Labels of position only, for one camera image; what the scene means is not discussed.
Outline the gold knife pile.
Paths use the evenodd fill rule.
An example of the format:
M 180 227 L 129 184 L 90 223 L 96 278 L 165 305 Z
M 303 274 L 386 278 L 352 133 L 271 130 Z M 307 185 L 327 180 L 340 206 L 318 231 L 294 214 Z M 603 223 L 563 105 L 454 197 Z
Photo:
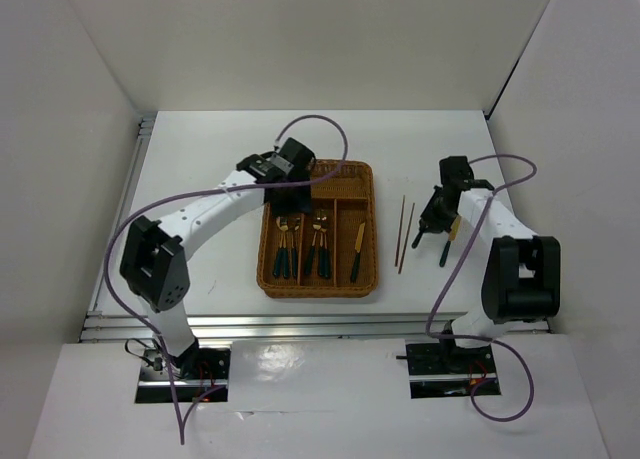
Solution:
M 366 229 L 366 221 L 362 222 L 359 225 L 357 236 L 356 236 L 356 241 L 354 246 L 355 255 L 354 255 L 354 260 L 352 263 L 351 274 L 350 274 L 351 283 L 355 283 L 358 278 L 360 262 L 361 262 L 361 250 L 362 250 L 365 229 Z
M 444 248 L 442 250 L 442 253 L 441 253 L 441 256 L 440 256 L 440 259 L 439 259 L 439 266 L 441 268 L 443 268 L 447 263 L 447 259 L 448 259 L 448 255 L 449 255 L 449 252 L 450 252 L 451 245 L 455 241 L 455 239 L 457 237 L 457 234 L 458 234 L 458 230 L 459 230 L 459 227 L 460 227 L 460 222 L 461 222 L 461 217 L 457 216 L 455 218 L 452 226 L 451 226 L 451 230 L 450 230 L 450 232 L 448 234 L 447 241 L 446 241 L 446 243 L 444 245 Z

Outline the gold spoon green handle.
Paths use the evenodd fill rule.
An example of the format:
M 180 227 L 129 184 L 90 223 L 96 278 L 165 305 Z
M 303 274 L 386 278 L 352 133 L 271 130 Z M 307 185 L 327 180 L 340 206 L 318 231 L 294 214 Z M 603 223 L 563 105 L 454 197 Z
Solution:
M 299 269 L 299 251 L 298 251 L 298 232 L 301 226 L 301 217 L 298 216 L 293 220 L 292 227 L 290 229 L 291 237 L 291 272 L 294 279 L 298 278 Z
M 274 267 L 272 274 L 275 278 L 284 278 L 283 277 L 283 231 L 281 226 L 281 221 L 284 219 L 284 216 L 278 216 L 276 218 L 276 226 L 279 230 L 279 243 L 276 252 L 276 257 L 274 260 Z

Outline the gold spoon pile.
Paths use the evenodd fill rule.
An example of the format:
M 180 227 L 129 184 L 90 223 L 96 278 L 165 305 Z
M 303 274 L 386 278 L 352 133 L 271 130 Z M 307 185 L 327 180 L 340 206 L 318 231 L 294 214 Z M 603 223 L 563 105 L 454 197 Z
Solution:
M 283 277 L 289 279 L 291 277 L 291 266 L 289 258 L 289 219 L 285 217 L 281 221 L 283 231 Z

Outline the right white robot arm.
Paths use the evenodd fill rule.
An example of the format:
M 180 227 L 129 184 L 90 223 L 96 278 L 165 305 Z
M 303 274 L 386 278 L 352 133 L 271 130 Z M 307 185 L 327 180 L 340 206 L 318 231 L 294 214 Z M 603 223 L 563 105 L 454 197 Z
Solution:
M 451 233 L 457 219 L 472 227 L 469 242 L 439 293 L 438 309 L 453 285 L 476 240 L 489 255 L 479 301 L 442 331 L 426 333 L 440 341 L 436 358 L 448 371 L 460 370 L 477 349 L 509 331 L 516 322 L 536 323 L 558 314 L 561 302 L 561 246 L 552 236 L 541 236 L 524 225 L 497 198 L 510 184 L 493 186 L 475 177 L 475 160 L 449 156 L 439 161 L 440 181 L 422 211 L 412 247 L 425 234 Z

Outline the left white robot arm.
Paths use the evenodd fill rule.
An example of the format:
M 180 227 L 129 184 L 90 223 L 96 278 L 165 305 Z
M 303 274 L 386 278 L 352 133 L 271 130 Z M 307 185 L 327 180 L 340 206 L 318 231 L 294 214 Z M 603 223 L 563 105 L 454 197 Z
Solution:
M 176 378 L 198 366 L 198 340 L 188 325 L 183 301 L 190 288 L 188 262 L 196 251 L 239 217 L 268 203 L 286 213 L 310 207 L 315 154 L 293 138 L 276 150 L 252 154 L 205 196 L 157 220 L 142 215 L 129 227 L 119 272 L 139 297 L 166 351 L 162 365 Z

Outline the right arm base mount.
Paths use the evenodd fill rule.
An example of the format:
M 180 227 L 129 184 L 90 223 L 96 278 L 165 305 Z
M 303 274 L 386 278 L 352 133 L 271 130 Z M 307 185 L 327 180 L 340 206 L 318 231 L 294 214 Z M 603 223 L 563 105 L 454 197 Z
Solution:
M 490 346 L 460 349 L 435 342 L 408 343 L 395 355 L 409 376 L 412 399 L 468 397 L 501 394 Z

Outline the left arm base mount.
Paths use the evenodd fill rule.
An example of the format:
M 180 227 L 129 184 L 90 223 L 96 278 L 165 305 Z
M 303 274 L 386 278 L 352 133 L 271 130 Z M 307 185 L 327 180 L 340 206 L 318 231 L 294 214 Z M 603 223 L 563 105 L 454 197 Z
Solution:
M 124 351 L 140 361 L 136 388 L 137 404 L 172 402 L 169 369 L 173 370 L 176 397 L 180 403 L 190 403 L 204 395 L 203 402 L 228 401 L 228 379 L 231 363 L 229 348 L 204 348 L 193 364 L 176 368 L 162 356 L 153 341 L 127 339 Z

